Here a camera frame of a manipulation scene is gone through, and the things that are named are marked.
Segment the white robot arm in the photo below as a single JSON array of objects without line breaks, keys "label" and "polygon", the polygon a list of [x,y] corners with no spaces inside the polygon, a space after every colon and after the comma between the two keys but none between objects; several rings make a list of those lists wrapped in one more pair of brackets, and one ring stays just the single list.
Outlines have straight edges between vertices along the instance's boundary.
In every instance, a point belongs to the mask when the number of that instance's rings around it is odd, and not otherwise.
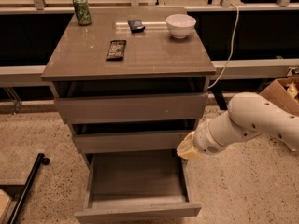
[{"label": "white robot arm", "polygon": [[265,133],[283,142],[291,152],[299,150],[299,117],[288,113],[261,95],[242,92],[228,104],[228,110],[201,122],[177,147],[185,159],[201,153],[218,154],[229,145],[246,142]]}]

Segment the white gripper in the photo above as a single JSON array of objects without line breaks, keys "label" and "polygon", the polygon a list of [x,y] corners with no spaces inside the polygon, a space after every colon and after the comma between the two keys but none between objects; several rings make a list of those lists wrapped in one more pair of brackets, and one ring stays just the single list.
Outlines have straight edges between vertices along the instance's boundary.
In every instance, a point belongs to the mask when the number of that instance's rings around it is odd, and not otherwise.
[{"label": "white gripper", "polygon": [[190,132],[178,145],[177,154],[184,160],[198,158],[201,152],[214,155],[225,150],[211,135],[210,120],[199,123],[194,132]]}]

